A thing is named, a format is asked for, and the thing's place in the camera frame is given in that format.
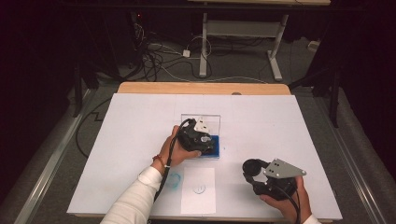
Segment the white table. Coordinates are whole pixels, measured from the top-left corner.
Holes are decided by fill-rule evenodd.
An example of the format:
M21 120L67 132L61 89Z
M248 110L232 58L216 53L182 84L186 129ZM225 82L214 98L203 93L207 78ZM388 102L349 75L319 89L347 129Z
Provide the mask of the white table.
M239 3L239 4L272 4L272 5L304 5L304 6L328 6L330 0L190 0L193 2L208 3ZM206 77L207 61L207 36L208 35L232 35L232 36L252 36L252 37L274 37L275 44L272 50L267 51L274 79L282 80L282 75L276 61L276 53L282 40L283 32L286 28L289 15L283 15L280 22L261 21L210 21L207 13L203 17L202 49L200 61L200 77Z
M251 158L264 161L279 158L306 170L304 182L313 213L321 221L342 218L300 108L286 86L233 83L127 85L129 89L122 87L119 92L138 93L114 95L69 205L69 214L103 216L140 171L151 163L152 156L161 148L173 125L181 122L181 114L205 114L221 115L220 158L188 160L172 168L170 175L178 174L182 178L177 188L165 185L152 208L152 218L282 220L281 214L263 203L243 177L242 164ZM182 94L172 93L178 92L178 87ZM244 94L246 91L252 95L226 94ZM215 170L216 213L180 213L186 167Z

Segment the silver metal plate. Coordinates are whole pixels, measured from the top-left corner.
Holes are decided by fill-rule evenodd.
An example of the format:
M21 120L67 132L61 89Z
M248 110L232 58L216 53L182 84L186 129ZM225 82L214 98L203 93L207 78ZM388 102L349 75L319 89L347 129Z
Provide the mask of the silver metal plate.
M264 169L264 174L276 179L295 177L297 175L306 175L306 171L297 168L291 164L280 159L274 159L267 168Z

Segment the white tabletop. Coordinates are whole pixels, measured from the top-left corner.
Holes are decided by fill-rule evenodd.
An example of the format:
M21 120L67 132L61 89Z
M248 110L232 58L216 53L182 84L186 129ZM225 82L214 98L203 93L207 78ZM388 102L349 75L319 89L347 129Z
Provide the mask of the white tabletop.
M220 115L220 158L184 161L170 174L152 217L277 221L281 214L263 203L242 175L247 159L279 158L303 170L316 217L341 219L318 153L294 96L116 93L107 111L68 213L104 215L137 175L152 162L182 114ZM213 168L216 212L181 214L185 168Z

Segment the white sleeve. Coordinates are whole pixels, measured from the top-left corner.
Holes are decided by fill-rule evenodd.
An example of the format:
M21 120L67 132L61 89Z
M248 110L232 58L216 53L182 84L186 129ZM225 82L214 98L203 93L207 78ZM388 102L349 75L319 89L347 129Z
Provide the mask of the white sleeve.
M311 215L303 224L320 224L320 222L314 217L314 215Z
M155 193L160 188L162 179L160 172L154 167L144 169L134 183L113 203L101 223L147 223Z

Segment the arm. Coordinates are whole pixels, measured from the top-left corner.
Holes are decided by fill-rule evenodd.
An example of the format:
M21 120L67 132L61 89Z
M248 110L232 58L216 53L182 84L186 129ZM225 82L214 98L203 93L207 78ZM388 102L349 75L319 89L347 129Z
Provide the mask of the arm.
M159 153L160 158L155 159L149 167L140 173L134 183L113 203L101 223L147 223L151 207L154 204L155 193L163 180L163 163L166 163L168 159L170 143L175 137L177 129L178 126L175 126L172 135L163 143ZM184 150L176 141L171 166L179 165L187 158L200 155L199 151Z
M318 220L312 215L309 197L304 187L302 176L296 176L298 198L300 199L301 223L318 224ZM297 193L294 193L292 199L298 203ZM290 223L295 223L297 218L296 210L289 200L277 201L268 195L260 195L260 199L268 205L277 208Z

